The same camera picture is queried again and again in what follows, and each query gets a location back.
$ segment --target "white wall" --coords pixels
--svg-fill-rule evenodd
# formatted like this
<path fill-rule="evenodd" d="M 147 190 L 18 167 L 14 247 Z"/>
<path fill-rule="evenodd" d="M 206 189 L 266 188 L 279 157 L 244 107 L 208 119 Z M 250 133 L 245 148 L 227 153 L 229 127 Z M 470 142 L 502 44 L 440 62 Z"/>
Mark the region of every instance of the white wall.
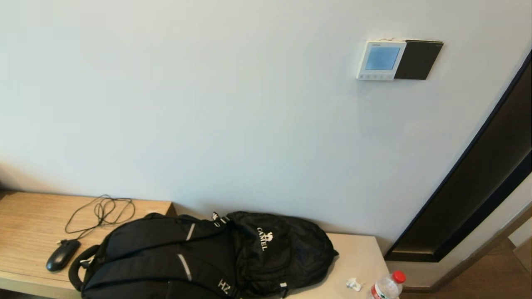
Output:
<path fill-rule="evenodd" d="M 2 1 L 0 180 L 401 234 L 532 45 L 512 1 Z M 366 39 L 441 39 L 356 81 Z"/>
<path fill-rule="evenodd" d="M 532 217 L 528 219 L 522 226 L 516 229 L 508 239 L 516 246 L 523 244 L 532 237 Z"/>

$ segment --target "computer mouse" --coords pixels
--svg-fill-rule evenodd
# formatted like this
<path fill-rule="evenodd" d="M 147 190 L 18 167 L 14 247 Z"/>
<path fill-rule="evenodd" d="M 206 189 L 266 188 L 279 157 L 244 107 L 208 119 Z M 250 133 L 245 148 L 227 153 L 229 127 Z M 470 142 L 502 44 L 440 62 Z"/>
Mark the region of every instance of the computer mouse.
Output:
<path fill-rule="evenodd" d="M 46 263 L 48 271 L 55 272 L 65 268 L 80 245 L 78 240 L 62 240 L 61 245 L 52 253 Z"/>

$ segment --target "bottle label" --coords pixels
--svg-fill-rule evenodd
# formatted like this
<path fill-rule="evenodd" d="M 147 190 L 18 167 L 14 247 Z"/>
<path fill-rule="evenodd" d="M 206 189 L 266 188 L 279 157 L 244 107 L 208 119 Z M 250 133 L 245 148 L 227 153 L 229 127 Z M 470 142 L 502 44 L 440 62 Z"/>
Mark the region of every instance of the bottle label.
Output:
<path fill-rule="evenodd" d="M 371 295 L 373 296 L 373 298 L 375 299 L 391 299 L 391 298 L 388 298 L 384 295 L 384 293 L 381 292 L 381 290 L 379 289 L 379 286 L 378 284 L 374 284 L 372 287 L 371 287 Z"/>

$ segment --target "backpack strap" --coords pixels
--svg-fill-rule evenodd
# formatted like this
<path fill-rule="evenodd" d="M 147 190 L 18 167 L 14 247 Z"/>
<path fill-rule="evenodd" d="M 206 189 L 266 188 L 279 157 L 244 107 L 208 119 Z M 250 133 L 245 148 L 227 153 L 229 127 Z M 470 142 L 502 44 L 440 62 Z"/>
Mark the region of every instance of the backpack strap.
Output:
<path fill-rule="evenodd" d="M 93 275 L 84 290 L 100 285 L 135 280 L 188 281 L 218 294 L 221 298 L 240 296 L 236 284 L 220 269 L 191 255 L 166 254 L 134 256 L 105 263 Z"/>
<path fill-rule="evenodd" d="M 81 290 L 83 282 L 79 279 L 79 268 L 81 267 L 81 262 L 83 260 L 88 260 L 98 251 L 99 245 L 91 246 L 89 249 L 83 251 L 70 265 L 68 270 L 68 279 L 70 283 L 74 286 L 77 291 Z"/>
<path fill-rule="evenodd" d="M 224 231 L 228 223 L 228 218 L 209 221 L 187 215 L 156 218 L 152 215 L 149 219 L 139 219 L 111 233 L 105 261 L 114 261 L 151 247 L 208 238 Z"/>

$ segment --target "mouse cable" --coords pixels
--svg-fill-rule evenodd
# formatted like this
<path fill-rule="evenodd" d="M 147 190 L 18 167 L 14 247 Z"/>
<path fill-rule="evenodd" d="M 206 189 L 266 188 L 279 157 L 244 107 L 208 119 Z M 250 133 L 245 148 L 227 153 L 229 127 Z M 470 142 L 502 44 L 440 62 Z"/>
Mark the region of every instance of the mouse cable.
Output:
<path fill-rule="evenodd" d="M 72 222 L 72 219 L 74 219 L 74 216 L 76 216 L 76 214 L 83 210 L 84 208 L 92 205 L 93 203 L 96 203 L 96 205 L 94 206 L 94 215 L 96 215 L 97 219 L 98 219 L 98 223 L 92 227 L 89 227 L 89 228 L 85 228 L 85 229 L 80 229 L 80 230 L 74 230 L 74 231 L 69 231 L 68 230 L 68 226 L 70 225 L 70 223 Z M 109 217 L 109 215 L 117 208 L 117 202 L 126 202 L 126 205 L 125 207 L 122 209 L 122 211 L 120 211 L 120 213 L 118 214 L 118 216 L 116 217 L 116 219 L 114 220 L 108 220 L 107 218 Z M 133 213 L 131 214 L 131 216 L 129 216 L 127 219 L 124 219 L 124 220 L 120 220 L 120 217 L 122 217 L 122 215 L 124 214 L 124 211 L 129 207 L 129 206 L 132 206 L 133 207 Z M 133 218 L 133 216 L 135 216 L 135 212 L 136 212 L 136 209 L 135 209 L 135 204 L 133 203 L 133 200 L 130 199 L 130 198 L 125 198 L 125 197 L 121 197 L 121 198 L 113 198 L 113 197 L 110 197 L 109 195 L 107 194 L 104 194 L 104 195 L 101 195 L 95 199 L 93 199 L 92 201 L 90 201 L 88 204 L 80 207 L 79 209 L 77 209 L 74 214 L 72 214 L 72 216 L 70 217 L 69 221 L 66 223 L 65 225 L 65 232 L 67 234 L 75 234 L 77 232 L 80 232 L 81 234 L 74 240 L 79 240 L 81 238 L 84 238 L 86 237 L 87 235 L 89 235 L 91 232 L 93 232 L 96 228 L 98 227 L 102 227 L 102 226 L 110 226 L 110 225 L 117 225 L 117 224 L 121 224 L 121 223 L 124 223 L 124 222 L 127 222 L 129 220 L 131 220 L 131 218 Z"/>

